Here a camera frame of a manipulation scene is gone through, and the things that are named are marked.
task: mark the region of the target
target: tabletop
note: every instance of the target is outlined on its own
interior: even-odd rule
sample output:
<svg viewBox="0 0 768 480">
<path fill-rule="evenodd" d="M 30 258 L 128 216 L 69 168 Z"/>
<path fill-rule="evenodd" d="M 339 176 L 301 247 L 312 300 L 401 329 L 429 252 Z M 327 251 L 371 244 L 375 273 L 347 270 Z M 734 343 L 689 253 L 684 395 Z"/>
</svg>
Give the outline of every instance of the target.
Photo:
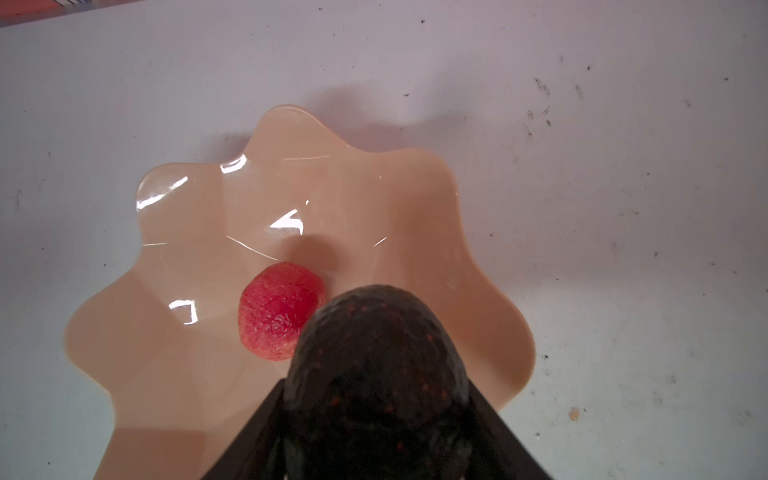
<svg viewBox="0 0 768 480">
<path fill-rule="evenodd" d="M 0 477 L 90 478 L 114 424 L 62 332 L 134 193 L 272 106 L 454 171 L 538 358 L 503 410 L 570 478 L 766 478 L 768 4 L 144 0 L 0 28 Z"/>
</svg>

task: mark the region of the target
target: dark avocado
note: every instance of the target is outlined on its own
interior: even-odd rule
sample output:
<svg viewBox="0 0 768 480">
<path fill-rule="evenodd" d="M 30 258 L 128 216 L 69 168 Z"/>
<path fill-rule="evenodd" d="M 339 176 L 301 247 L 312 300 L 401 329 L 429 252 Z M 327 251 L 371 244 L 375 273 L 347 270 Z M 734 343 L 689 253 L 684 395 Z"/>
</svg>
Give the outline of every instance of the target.
<svg viewBox="0 0 768 480">
<path fill-rule="evenodd" d="M 464 364 L 411 293 L 373 285 L 307 322 L 286 379 L 289 480 L 455 479 L 472 453 Z"/>
</svg>

